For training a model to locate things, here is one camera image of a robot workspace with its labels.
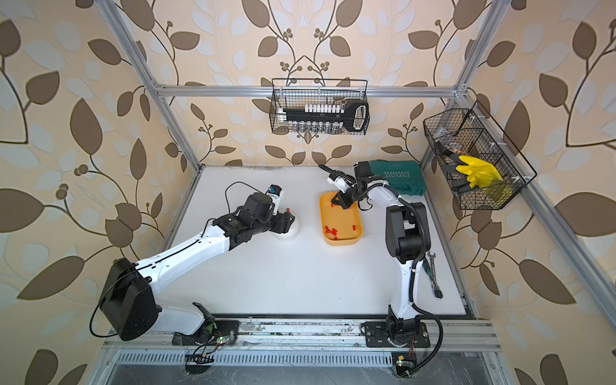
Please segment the socket set rail black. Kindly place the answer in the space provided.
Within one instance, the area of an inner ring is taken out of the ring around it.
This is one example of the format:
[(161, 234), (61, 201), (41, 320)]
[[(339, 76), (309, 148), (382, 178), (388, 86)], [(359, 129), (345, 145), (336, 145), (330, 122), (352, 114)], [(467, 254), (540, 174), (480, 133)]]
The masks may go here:
[(286, 121), (322, 123), (326, 127), (327, 123), (333, 128), (337, 124), (348, 133), (359, 133), (369, 125), (370, 112), (369, 103), (366, 101), (355, 101), (341, 104), (312, 104), (298, 108), (282, 108), (277, 111), (277, 115), (284, 117)]

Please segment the yellow rubber glove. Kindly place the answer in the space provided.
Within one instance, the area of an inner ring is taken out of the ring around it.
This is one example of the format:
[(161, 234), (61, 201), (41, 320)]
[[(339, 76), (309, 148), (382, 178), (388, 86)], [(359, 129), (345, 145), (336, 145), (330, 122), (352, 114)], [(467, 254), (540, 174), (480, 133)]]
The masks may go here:
[(489, 162), (470, 156), (459, 156), (459, 160), (456, 170), (466, 176), (471, 189), (484, 189), (504, 181), (496, 167)]

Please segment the white dome screw holder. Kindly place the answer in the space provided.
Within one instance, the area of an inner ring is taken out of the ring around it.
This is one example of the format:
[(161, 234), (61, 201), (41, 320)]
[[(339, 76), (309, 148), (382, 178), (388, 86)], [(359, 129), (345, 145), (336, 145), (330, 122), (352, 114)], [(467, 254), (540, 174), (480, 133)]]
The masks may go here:
[(291, 242), (298, 237), (300, 224), (292, 213), (279, 213), (274, 217), (274, 224), (270, 229), (281, 242)]

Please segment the black pliers in basket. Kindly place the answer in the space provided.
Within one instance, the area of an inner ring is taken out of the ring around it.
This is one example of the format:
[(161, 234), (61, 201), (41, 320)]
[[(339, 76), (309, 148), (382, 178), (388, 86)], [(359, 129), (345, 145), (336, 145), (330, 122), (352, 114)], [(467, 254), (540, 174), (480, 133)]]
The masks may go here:
[(441, 169), (452, 189), (456, 193), (466, 193), (470, 191), (471, 187), (468, 182), (468, 175), (457, 169), (460, 166), (468, 166), (468, 164), (462, 160), (462, 156), (453, 152), (452, 149), (440, 141), (436, 141), (436, 152), (444, 162)]

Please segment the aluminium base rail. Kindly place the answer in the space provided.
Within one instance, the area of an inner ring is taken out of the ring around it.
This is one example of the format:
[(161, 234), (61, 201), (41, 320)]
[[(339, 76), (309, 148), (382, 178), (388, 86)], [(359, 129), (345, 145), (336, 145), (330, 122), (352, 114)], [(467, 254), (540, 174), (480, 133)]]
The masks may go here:
[(420, 360), (431, 351), (486, 358), (500, 353), (492, 323), (426, 320), (417, 337), (393, 343), (376, 319), (218, 320), (218, 333), (199, 347), (181, 345), (170, 334), (150, 334), (131, 342), (110, 338), (104, 353), (117, 364), (190, 364), (205, 356), (217, 366), (391, 367), (399, 358)]

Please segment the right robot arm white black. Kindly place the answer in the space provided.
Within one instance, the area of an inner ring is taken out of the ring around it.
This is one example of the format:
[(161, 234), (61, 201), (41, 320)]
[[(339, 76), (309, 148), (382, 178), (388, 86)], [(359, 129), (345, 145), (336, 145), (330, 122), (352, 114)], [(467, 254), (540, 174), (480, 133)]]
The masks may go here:
[(431, 251), (428, 210), (421, 202), (403, 198), (384, 177), (372, 173), (367, 161), (353, 166), (353, 176), (325, 165), (319, 168), (328, 173), (328, 182), (338, 189), (331, 201), (334, 205), (347, 210), (368, 198), (385, 209), (385, 244), (398, 262), (399, 271), (399, 289), (388, 307), (385, 322), (386, 337), (392, 345), (405, 347), (419, 338), (420, 318), (434, 317), (417, 304), (420, 272)]

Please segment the green plastic tool case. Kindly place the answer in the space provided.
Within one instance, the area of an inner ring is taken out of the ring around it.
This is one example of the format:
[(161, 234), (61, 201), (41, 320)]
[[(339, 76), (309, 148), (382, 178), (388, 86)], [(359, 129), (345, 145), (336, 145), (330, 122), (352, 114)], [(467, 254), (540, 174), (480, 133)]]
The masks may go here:
[(413, 161), (371, 160), (372, 173), (384, 178), (394, 190), (409, 196), (423, 196), (426, 183), (420, 165)]

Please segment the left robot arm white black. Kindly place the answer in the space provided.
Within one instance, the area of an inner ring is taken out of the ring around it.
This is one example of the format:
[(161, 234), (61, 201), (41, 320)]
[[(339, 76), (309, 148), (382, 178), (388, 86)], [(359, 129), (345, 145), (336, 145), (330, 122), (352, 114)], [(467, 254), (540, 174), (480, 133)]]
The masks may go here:
[(149, 332), (172, 333), (181, 343), (209, 343), (215, 318), (202, 304), (172, 304), (160, 295), (188, 272), (257, 234), (288, 234), (295, 216), (280, 210), (283, 195), (273, 184), (266, 192), (249, 195), (244, 205), (210, 221), (199, 234), (171, 249), (136, 263), (127, 258), (114, 261), (96, 305), (113, 334), (132, 341)]

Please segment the yellow plastic tray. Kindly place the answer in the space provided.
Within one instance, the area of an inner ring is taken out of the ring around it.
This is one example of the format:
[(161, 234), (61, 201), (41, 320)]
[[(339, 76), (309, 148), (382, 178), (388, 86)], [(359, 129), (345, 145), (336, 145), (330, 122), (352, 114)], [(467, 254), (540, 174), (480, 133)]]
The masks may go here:
[(319, 198), (322, 235), (330, 246), (354, 245), (364, 233), (358, 203), (344, 209), (331, 202), (335, 195), (336, 192), (326, 192)]

